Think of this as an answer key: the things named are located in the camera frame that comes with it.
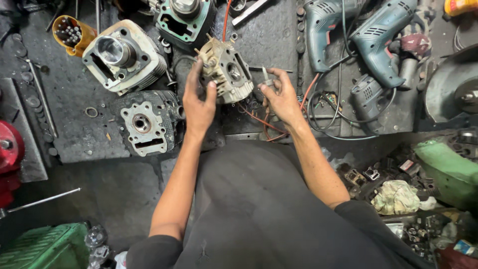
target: steel rod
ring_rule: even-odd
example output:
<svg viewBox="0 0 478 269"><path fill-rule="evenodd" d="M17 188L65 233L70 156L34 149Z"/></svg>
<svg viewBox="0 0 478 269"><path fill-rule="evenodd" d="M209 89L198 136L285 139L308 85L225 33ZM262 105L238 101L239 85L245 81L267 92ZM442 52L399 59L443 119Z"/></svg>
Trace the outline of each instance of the steel rod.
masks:
<svg viewBox="0 0 478 269"><path fill-rule="evenodd" d="M60 193L60 194L58 194L58 195L45 198L45 199L43 199L43 200L39 200L39 201L36 201L36 202L32 202L32 203L29 203L29 204L26 204L26 205L22 205L22 206L19 206L19 207L10 209L10 210L8 210L7 212L8 212L8 213L12 213L12 212L18 211L18 210L20 210L20 209L27 208L27 207L31 207L31 206L34 206L34 205L39 204L39 203L47 202L47 201L50 201L50 200L53 200L53 199L56 199L56 198L59 198L59 197L68 195L68 194L70 194L70 193L80 191L80 190L81 190L81 188L78 188L78 189L75 189L75 190L72 190L72 191L67 191L67 192L64 192L64 193Z"/></svg>
<svg viewBox="0 0 478 269"><path fill-rule="evenodd" d="M48 119L50 129L52 129L53 135L56 138L58 138L58 133L56 132L56 127L55 127L55 123L53 122L52 114L50 112L50 107L48 106L48 102L46 101L45 92L43 91L40 81L38 80L38 76L36 75L35 67L33 66L32 61L30 61L29 59L26 59L26 62L28 63L28 65L30 66L30 69L32 70L33 78L35 79L35 83L38 87L38 92L40 93L40 97L42 98L43 110L45 111L46 118Z"/></svg>

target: cloth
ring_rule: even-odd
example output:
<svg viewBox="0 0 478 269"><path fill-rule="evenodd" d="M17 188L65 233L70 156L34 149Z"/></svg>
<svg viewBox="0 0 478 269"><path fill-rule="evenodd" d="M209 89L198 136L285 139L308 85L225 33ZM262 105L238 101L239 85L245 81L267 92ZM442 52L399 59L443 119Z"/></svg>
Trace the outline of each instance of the cloth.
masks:
<svg viewBox="0 0 478 269"><path fill-rule="evenodd" d="M436 18L436 1L419 0L410 24L401 31L402 50L410 52L420 63L432 53L430 31Z"/></svg>
<svg viewBox="0 0 478 269"><path fill-rule="evenodd" d="M365 202L332 210L316 198L289 146L228 143L201 156L197 180L184 243L151 236L127 268L433 268Z"/></svg>
<svg viewBox="0 0 478 269"><path fill-rule="evenodd" d="M375 192L377 195L371 203L382 215L417 212L420 206L420 199L416 195L417 189L404 180L386 181Z"/></svg>

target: green crate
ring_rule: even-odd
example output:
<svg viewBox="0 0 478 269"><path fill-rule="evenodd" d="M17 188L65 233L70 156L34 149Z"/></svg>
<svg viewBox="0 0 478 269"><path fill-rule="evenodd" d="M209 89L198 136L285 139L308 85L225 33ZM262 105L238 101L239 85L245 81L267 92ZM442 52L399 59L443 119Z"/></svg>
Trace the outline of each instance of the green crate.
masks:
<svg viewBox="0 0 478 269"><path fill-rule="evenodd" d="M85 269L86 224L62 224L25 232L0 249L0 269Z"/></svg>

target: dark metal work surface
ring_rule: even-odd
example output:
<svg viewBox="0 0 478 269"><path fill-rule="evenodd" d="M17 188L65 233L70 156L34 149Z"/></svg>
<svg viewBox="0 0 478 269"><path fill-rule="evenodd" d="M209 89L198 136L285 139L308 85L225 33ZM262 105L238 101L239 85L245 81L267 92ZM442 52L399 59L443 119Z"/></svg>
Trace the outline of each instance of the dark metal work surface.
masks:
<svg viewBox="0 0 478 269"><path fill-rule="evenodd" d="M1 78L0 89L0 117L18 130L25 144L25 156L20 163L20 180L24 183L47 180L45 163L51 167L52 159L47 157L45 162L43 161L41 151L45 152L48 149L46 142L36 143L33 129L30 127L27 113L22 106L14 81L11 78ZM37 122L33 110L30 113L33 113L33 118ZM36 129L35 131L39 131L40 127L36 126Z"/></svg>

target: metal bar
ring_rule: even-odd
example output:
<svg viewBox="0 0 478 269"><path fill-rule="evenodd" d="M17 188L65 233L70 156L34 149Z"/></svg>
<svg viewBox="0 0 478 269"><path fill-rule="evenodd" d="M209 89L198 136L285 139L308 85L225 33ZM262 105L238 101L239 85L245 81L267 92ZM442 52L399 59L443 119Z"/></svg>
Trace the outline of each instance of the metal bar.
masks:
<svg viewBox="0 0 478 269"><path fill-rule="evenodd" d="M76 7L76 9L75 9L75 19L77 19L77 20L78 20L78 13L80 12L80 4L79 4L79 1L80 1L80 0L76 0L76 5L75 5L75 7Z"/></svg>
<svg viewBox="0 0 478 269"><path fill-rule="evenodd" d="M10 210L8 210L7 212L8 212L8 213L12 213L12 212L18 211L18 210L20 210L20 209L27 208L27 207L31 207L31 206L37 205L37 204L39 204L39 203L47 202L47 201L50 201L50 200L53 200L53 199L56 199L56 198L59 198L59 197L68 195L68 194L70 194L70 193L77 192L77 191L81 191L81 188L78 188L78 189L75 189L75 190L72 190L72 191L67 191L67 192L64 192L64 193L61 193L61 194L58 194L58 195L55 195L55 196L52 196L52 197L48 197L48 198L45 198L45 199L43 199L43 200L39 200L39 201L36 201L36 202L33 202L33 203L29 203L29 204L26 204L26 205L22 205L22 206L19 206L19 207L10 209Z"/></svg>
<svg viewBox="0 0 478 269"><path fill-rule="evenodd" d="M96 0L96 32L99 35L101 33L101 21L100 21L100 0Z"/></svg>
<svg viewBox="0 0 478 269"><path fill-rule="evenodd" d="M249 18L254 12L256 12L258 9L260 9L265 3L267 3L269 0L259 0L255 2L250 8L246 9L241 15L236 17L234 20L232 20L232 25L236 26L239 23L243 22L247 18Z"/></svg>
<svg viewBox="0 0 478 269"><path fill-rule="evenodd" d="M249 67L249 71L262 71L262 67ZM287 73L293 73L292 70L284 70Z"/></svg>
<svg viewBox="0 0 478 269"><path fill-rule="evenodd" d="M46 118L48 119L48 123L50 125L50 129L52 129L52 133L53 135L58 138L58 133L56 132L56 127L55 127L55 123L53 122L53 118L52 118L52 114L50 112L50 107L48 106L48 103L46 101L46 96L45 96L45 92L43 91L43 88L40 84L40 81L38 79L38 76L36 75L36 70L35 70L35 66L33 66L33 63L32 61L30 61L29 59L26 59L26 62L28 63L28 65L30 66L30 69L32 70L32 73L33 73L33 78L35 79L35 83L38 87L38 92L40 93L40 97L42 98L42 103L43 103L43 110L45 111L45 115L46 115Z"/></svg>

